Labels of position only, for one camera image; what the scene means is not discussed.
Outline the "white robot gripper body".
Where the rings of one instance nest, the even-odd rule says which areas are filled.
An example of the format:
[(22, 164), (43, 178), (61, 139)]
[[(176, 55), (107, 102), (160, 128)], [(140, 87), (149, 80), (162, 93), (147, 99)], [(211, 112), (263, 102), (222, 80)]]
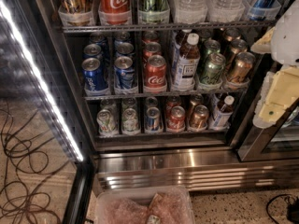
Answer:
[(284, 65), (299, 65), (299, 0), (295, 0), (276, 23), (271, 56)]

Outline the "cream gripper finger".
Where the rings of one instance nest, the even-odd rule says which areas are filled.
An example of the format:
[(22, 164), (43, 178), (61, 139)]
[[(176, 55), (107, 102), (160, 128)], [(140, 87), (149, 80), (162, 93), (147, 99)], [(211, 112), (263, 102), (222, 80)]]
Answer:
[(283, 65), (276, 73), (268, 72), (263, 80), (261, 98), (253, 117), (253, 125), (266, 129), (282, 117), (299, 98), (299, 68)]
[(250, 50), (252, 52), (258, 54), (265, 54), (271, 52), (271, 39), (275, 28), (272, 27), (269, 29), (258, 41), (256, 41), (251, 47)]

